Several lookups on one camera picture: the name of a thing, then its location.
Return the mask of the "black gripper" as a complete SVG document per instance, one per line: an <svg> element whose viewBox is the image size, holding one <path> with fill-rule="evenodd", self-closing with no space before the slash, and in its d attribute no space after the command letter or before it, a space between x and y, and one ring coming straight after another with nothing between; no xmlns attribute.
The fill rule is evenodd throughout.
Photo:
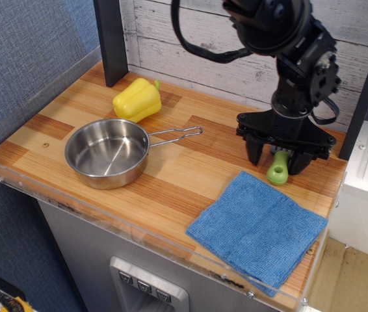
<svg viewBox="0 0 368 312"><path fill-rule="evenodd" d="M237 122L237 134L246 141L248 159L255 166L266 144L294 151L288 164L289 175L300 174L318 158L329 158L331 149L337 144L334 136L308 117L292 119L268 110L240 113Z"/></svg>

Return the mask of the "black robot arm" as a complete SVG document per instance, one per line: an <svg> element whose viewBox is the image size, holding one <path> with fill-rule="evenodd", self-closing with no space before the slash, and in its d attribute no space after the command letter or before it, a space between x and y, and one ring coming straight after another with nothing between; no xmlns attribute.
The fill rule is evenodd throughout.
<svg viewBox="0 0 368 312"><path fill-rule="evenodd" d="M336 139L320 126L339 116L330 95L338 91L336 41L312 15L309 1L224 1L239 40L251 53L276 59L279 82L271 110L237 117L237 134L251 163L263 146L291 152L287 170L297 175L311 161L328 159Z"/></svg>

